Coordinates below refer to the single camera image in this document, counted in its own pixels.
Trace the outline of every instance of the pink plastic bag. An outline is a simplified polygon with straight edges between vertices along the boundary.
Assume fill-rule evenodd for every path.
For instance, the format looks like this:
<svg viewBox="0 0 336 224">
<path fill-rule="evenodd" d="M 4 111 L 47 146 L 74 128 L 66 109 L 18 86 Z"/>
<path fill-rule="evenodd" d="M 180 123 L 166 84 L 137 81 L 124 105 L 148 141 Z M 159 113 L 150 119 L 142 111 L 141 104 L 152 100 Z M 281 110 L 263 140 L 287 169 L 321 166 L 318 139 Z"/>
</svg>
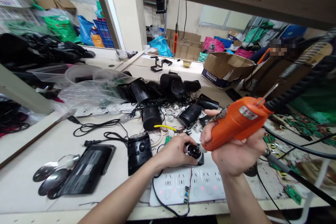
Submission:
<svg viewBox="0 0 336 224">
<path fill-rule="evenodd" d="M 249 59 L 249 58 L 252 57 L 252 55 L 254 54 L 254 52 L 253 52 L 253 51 L 246 51 L 246 50 L 244 50 L 244 49 L 240 49 L 240 48 L 238 48 L 238 49 L 236 50 L 235 54 L 236 54 L 236 55 L 239 55 L 239 56 L 242 56 L 242 57 L 244 57 L 244 58 L 246 58 L 246 59 Z"/>
<path fill-rule="evenodd" d="M 224 51 L 225 47 L 223 45 L 222 42 L 220 42 L 219 40 L 215 39 L 215 38 L 211 38 L 211 37 L 205 37 L 205 40 L 204 40 L 204 45 L 203 45 L 203 48 L 202 48 L 202 51 L 204 51 L 205 49 L 209 49 L 209 46 L 211 44 L 215 44 L 215 52 L 218 52 L 218 51 Z"/>
</svg>

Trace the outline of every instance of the small bowl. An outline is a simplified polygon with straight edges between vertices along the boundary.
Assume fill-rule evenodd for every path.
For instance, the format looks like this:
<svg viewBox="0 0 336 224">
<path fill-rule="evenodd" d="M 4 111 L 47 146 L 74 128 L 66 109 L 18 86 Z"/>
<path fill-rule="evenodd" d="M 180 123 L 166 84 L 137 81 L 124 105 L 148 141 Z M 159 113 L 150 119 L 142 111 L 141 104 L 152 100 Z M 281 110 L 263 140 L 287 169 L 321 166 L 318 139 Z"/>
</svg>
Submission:
<svg viewBox="0 0 336 224">
<path fill-rule="evenodd" d="M 184 66 L 185 68 L 189 68 L 190 65 L 191 65 L 191 61 L 186 61 L 186 60 L 183 61 L 183 66 Z"/>
</svg>

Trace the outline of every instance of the orange handle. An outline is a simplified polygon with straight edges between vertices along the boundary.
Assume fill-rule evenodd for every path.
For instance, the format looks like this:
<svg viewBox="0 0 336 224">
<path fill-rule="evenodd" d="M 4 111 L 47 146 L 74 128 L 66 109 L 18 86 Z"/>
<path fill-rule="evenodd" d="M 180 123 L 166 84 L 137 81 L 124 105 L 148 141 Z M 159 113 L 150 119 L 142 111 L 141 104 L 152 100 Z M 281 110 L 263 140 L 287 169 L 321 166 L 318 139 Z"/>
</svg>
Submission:
<svg viewBox="0 0 336 224">
<path fill-rule="evenodd" d="M 268 116 L 272 114 L 262 102 L 257 106 L 261 98 L 243 97 L 232 103 L 223 119 L 211 131 L 211 140 L 203 144 L 204 149 L 213 151 L 226 142 L 235 138 L 240 141 L 251 136 L 260 129 Z"/>
<path fill-rule="evenodd" d="M 177 49 L 177 38 L 178 35 L 177 33 L 174 34 L 174 45 L 173 45 L 173 53 L 176 54 L 176 49 Z"/>
</svg>

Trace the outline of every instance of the white workbench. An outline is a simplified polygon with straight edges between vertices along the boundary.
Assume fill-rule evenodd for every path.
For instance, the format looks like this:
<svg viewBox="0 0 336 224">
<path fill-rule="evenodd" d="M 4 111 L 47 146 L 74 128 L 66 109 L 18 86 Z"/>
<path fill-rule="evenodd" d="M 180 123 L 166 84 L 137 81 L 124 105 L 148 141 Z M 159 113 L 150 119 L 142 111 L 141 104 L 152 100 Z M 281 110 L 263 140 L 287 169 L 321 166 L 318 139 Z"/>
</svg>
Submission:
<svg viewBox="0 0 336 224">
<path fill-rule="evenodd" d="M 201 90 L 198 94 L 204 93 L 210 98 L 219 101 L 221 106 L 227 106 L 232 103 L 232 100 L 226 95 L 224 90 L 217 89 L 206 79 L 201 77 L 203 70 L 203 64 L 193 62 L 190 68 L 184 68 L 182 61 L 177 62 L 175 60 L 173 65 L 168 67 L 167 64 L 163 65 L 163 71 L 154 73 L 150 70 L 150 66 L 154 64 L 154 59 L 150 59 L 149 55 L 137 55 L 132 60 L 132 63 L 127 65 L 125 63 L 123 67 L 114 58 L 115 52 L 108 49 L 95 48 L 94 51 L 97 54 L 97 61 L 90 59 L 87 62 L 100 67 L 108 68 L 110 62 L 115 62 L 114 68 L 119 70 L 128 70 L 134 77 L 143 77 L 145 80 L 159 81 L 160 75 L 168 73 L 169 70 L 178 72 L 182 80 L 199 80 L 201 83 Z M 101 115 L 95 117 L 81 117 L 80 122 L 85 123 L 102 123 L 114 118 L 119 118 L 121 115 Z M 34 126 L 34 130 L 38 132 L 42 131 L 46 127 L 44 124 L 38 123 Z M 175 120 L 173 123 L 167 123 L 171 126 L 179 126 Z M 61 121 L 50 129 L 46 134 L 40 137 L 30 147 L 28 147 L 23 153 L 6 165 L 0 170 L 0 223 L 77 223 L 95 204 L 87 204 L 79 206 L 83 203 L 99 202 L 107 194 L 113 191 L 117 186 L 123 183 L 128 178 L 127 171 L 127 149 L 125 145 L 118 141 L 106 142 L 106 144 L 112 144 L 117 147 L 113 156 L 111 164 L 104 176 L 101 177 L 98 186 L 93 194 L 90 195 L 78 195 L 78 196 L 62 196 L 56 200 L 49 200 L 46 196 L 39 196 L 37 193 L 38 188 L 42 182 L 33 182 L 32 177 L 36 170 L 43 164 L 50 161 L 57 161 L 64 155 L 68 154 L 82 154 L 85 148 L 82 146 L 85 140 L 101 140 L 104 139 L 103 133 L 106 131 L 117 132 L 121 136 L 125 136 L 125 131 L 121 126 L 113 126 L 111 128 L 100 128 L 93 132 L 82 136 L 74 137 L 73 131 L 77 129 L 79 125 L 74 124 L 68 120 Z M 142 130 L 141 120 L 133 119 L 124 124 L 124 127 L 128 131 L 128 135 L 137 134 Z M 15 134 L 9 135 L 11 140 L 15 140 Z M 151 138 L 156 141 L 159 136 L 150 133 Z M 193 132 L 191 135 L 196 142 L 199 142 L 199 134 Z M 300 138 L 292 132 L 284 132 L 283 137 L 290 139 L 297 144 L 305 144 L 306 140 Z M 19 146 L 13 146 L 14 143 L 8 139 L 1 145 L 1 153 L 5 149 L 15 149 Z M 312 149 L 336 153 L 336 148 L 325 146 L 324 144 L 316 144 L 310 146 Z M 205 162 L 211 163 L 211 154 L 205 154 Z M 267 187 L 270 195 L 275 200 L 276 204 L 281 209 L 300 208 L 292 199 L 289 199 L 283 192 L 283 187 L 277 180 L 274 170 L 271 169 L 268 164 L 259 161 L 259 173 L 265 186 Z M 247 178 L 251 189 L 259 201 L 264 210 L 275 210 L 276 207 L 270 200 L 266 199 L 266 192 L 262 188 L 257 177 Z M 326 191 L 329 195 L 335 196 L 335 190 Z M 150 186 L 144 193 L 141 201 L 149 201 Z M 314 198 L 312 206 L 324 206 L 327 205 L 323 200 Z M 183 213 L 185 211 L 185 205 L 176 205 L 172 207 L 177 211 Z M 213 214 L 225 214 L 228 213 L 228 206 L 225 200 L 219 200 L 216 202 L 206 202 L 199 204 L 191 204 L 190 213 L 188 216 L 200 216 L 200 215 L 213 215 Z M 140 219 L 153 219 L 153 218 L 166 218 L 173 217 L 173 214 L 168 212 L 162 207 L 149 207 L 148 204 L 138 203 L 137 207 L 133 210 L 129 217 L 129 220 Z"/>
</svg>

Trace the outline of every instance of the workbench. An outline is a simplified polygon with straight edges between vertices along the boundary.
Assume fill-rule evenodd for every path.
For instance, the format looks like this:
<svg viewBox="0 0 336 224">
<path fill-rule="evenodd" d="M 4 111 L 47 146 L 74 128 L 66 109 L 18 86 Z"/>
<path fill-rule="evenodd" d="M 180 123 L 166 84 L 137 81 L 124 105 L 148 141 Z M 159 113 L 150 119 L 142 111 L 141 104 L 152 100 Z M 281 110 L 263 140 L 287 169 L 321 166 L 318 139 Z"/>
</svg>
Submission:
<svg viewBox="0 0 336 224">
<path fill-rule="evenodd" d="M 134 77 L 143 77 L 146 81 L 159 81 L 161 74 L 168 73 L 169 70 L 177 72 L 182 80 L 199 80 L 202 88 L 197 94 L 203 93 L 206 96 L 219 102 L 220 106 L 225 107 L 232 103 L 232 100 L 226 95 L 223 89 L 218 89 L 201 76 L 203 70 L 203 63 L 192 62 L 190 68 L 184 68 L 182 61 L 173 61 L 171 66 L 163 65 L 161 72 L 155 73 L 151 71 L 150 66 L 154 65 L 155 60 L 151 59 L 151 55 L 138 53 L 128 62 L 119 62 L 116 58 L 115 50 L 102 48 L 89 48 L 96 53 L 94 59 L 86 59 L 88 64 L 100 66 L 103 68 L 112 68 L 117 70 L 128 70 Z M 119 118 L 118 115 L 99 115 L 80 117 L 79 121 L 85 123 L 103 123 L 105 121 Z M 274 130 L 272 124 L 266 123 L 267 127 Z M 180 124 L 175 119 L 174 122 L 167 122 L 168 126 L 177 126 Z M 83 143 L 85 140 L 102 140 L 103 133 L 107 131 L 117 132 L 121 136 L 125 136 L 125 131 L 121 126 L 115 125 L 111 128 L 99 128 L 82 137 L 74 137 L 73 132 L 79 127 L 78 124 L 72 123 L 69 120 L 60 121 L 58 112 L 53 112 L 51 115 L 45 117 L 39 123 L 32 126 L 26 131 L 9 134 L 0 138 L 0 163 L 12 156 L 15 151 L 20 149 L 17 157 L 13 158 L 11 162 L 6 164 L 0 170 L 0 223 L 77 223 L 92 207 L 96 204 L 85 204 L 91 202 L 99 202 L 111 191 L 117 188 L 128 178 L 127 170 L 127 149 L 122 142 L 109 141 L 106 144 L 111 144 L 117 147 L 113 156 L 111 164 L 104 176 L 101 177 L 98 186 L 93 194 L 90 195 L 76 195 L 76 196 L 62 196 L 56 200 L 49 200 L 46 196 L 39 196 L 37 191 L 42 182 L 33 182 L 33 174 L 47 162 L 57 161 L 61 157 L 69 154 L 82 154 L 85 150 Z M 132 119 L 124 124 L 128 135 L 140 133 L 142 122 L 139 119 Z M 34 138 L 32 132 L 36 136 L 42 131 L 48 130 L 40 138 Z M 282 137 L 291 140 L 299 145 L 307 143 L 298 135 L 285 131 L 280 134 Z M 191 135 L 194 140 L 199 143 L 200 133 L 193 131 Z M 158 140 L 159 136 L 150 133 L 153 141 Z M 336 154 L 336 148 L 326 146 L 322 143 L 311 145 L 309 148 L 322 151 L 326 153 Z M 211 153 L 205 153 L 204 167 L 213 165 L 211 162 Z M 268 192 L 281 209 L 301 208 L 292 199 L 288 198 L 284 193 L 283 187 L 275 175 L 275 170 L 266 162 L 258 161 L 258 170 L 261 179 L 263 180 Z M 251 186 L 253 194 L 259 200 L 259 203 L 264 210 L 276 210 L 272 201 L 266 197 L 266 192 L 259 183 L 258 177 L 247 177 Z M 141 197 L 142 202 L 149 202 L 151 186 L 148 185 L 147 190 Z M 325 190 L 329 195 L 336 198 L 336 190 Z M 326 206 L 320 198 L 314 198 L 311 206 Z M 175 211 L 180 211 L 181 214 L 186 211 L 186 205 L 174 205 L 172 208 Z M 190 213 L 188 216 L 202 216 L 202 215 L 217 215 L 229 213 L 226 200 L 217 200 L 211 202 L 195 203 L 190 205 Z M 168 212 L 163 207 L 150 207 L 147 203 L 138 203 L 129 220 L 141 219 L 156 219 L 173 217 L 171 212 Z"/>
</svg>

